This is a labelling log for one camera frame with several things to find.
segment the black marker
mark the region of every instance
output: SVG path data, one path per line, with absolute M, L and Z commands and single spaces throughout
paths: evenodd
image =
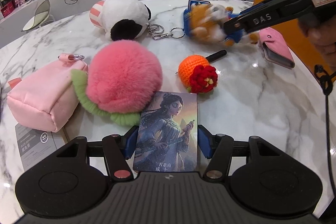
M 208 57 L 206 57 L 206 60 L 208 60 L 209 63 L 211 63 L 225 56 L 226 54 L 227 54 L 226 50 L 221 50 L 219 52 L 215 52 L 214 54 L 209 55 Z

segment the metal key ring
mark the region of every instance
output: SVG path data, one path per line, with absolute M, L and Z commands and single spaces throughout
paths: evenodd
M 181 29 L 181 30 L 183 31 L 183 35 L 181 35 L 180 37 L 175 37 L 175 36 L 173 35 L 173 33 L 172 33 L 173 30 L 175 30 L 175 29 Z M 181 27 L 174 27 L 174 28 L 172 28 L 172 29 L 170 30 L 169 34 L 170 34 L 170 36 L 171 36 L 172 38 L 178 39 L 178 38 L 182 38 L 182 37 L 184 37 L 184 35 L 185 35 L 185 31 L 184 31 L 184 29 L 181 28 Z
M 77 61 L 77 60 L 84 60 L 85 56 L 84 55 L 79 55 L 79 54 L 70 54 L 68 58 L 71 61 L 73 61 L 73 60 Z
M 163 33 L 165 31 L 165 29 L 159 24 L 150 24 L 149 29 L 150 29 L 151 33 L 154 33 L 154 34 L 160 34 L 160 33 Z

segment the chair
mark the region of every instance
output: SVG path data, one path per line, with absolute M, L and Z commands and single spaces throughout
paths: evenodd
M 55 22 L 55 18 L 50 14 L 50 1 L 45 0 L 39 7 L 37 7 L 34 17 L 26 23 L 22 28 L 22 32 L 29 32 L 36 27 L 40 28 L 42 25 L 46 25 L 50 22 Z

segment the green fringe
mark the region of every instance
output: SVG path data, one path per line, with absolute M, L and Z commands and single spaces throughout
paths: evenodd
M 110 119 L 121 125 L 121 126 L 136 126 L 140 123 L 140 113 L 110 113 L 104 110 L 101 110 L 97 104 L 92 102 L 86 95 L 86 86 L 87 86 L 88 75 L 85 71 L 73 69 L 71 70 L 71 79 L 75 93 L 78 97 L 79 102 L 85 110 L 92 113 L 93 115 L 98 116 L 109 116 Z

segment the anime character card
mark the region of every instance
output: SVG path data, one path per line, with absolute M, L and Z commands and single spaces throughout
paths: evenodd
M 189 172 L 197 165 L 197 94 L 156 92 L 142 112 L 135 171 Z

